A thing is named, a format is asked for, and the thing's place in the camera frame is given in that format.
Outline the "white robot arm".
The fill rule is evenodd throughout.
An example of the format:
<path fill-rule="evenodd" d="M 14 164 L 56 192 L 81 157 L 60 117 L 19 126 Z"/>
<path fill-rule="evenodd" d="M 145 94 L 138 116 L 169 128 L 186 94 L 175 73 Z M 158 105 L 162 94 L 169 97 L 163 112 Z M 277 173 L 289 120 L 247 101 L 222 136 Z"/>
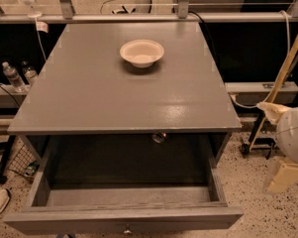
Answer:
<path fill-rule="evenodd" d="M 298 107 L 269 102 L 259 102 L 256 107 L 276 126 L 276 145 L 284 154 L 284 158 L 276 162 L 266 190 L 271 193 L 283 192 L 298 181 Z"/>

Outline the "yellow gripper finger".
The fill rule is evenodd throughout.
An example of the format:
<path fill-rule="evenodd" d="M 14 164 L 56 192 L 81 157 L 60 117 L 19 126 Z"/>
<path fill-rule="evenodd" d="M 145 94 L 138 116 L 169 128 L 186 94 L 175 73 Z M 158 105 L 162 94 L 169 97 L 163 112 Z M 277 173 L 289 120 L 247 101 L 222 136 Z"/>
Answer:
<path fill-rule="evenodd" d="M 298 163 L 290 158 L 278 159 L 266 179 L 265 190 L 280 193 L 298 181 Z"/>
<path fill-rule="evenodd" d="M 259 102 L 256 107 L 264 112 L 268 121 L 273 125 L 276 125 L 281 116 L 290 110 L 290 107 L 270 102 Z"/>

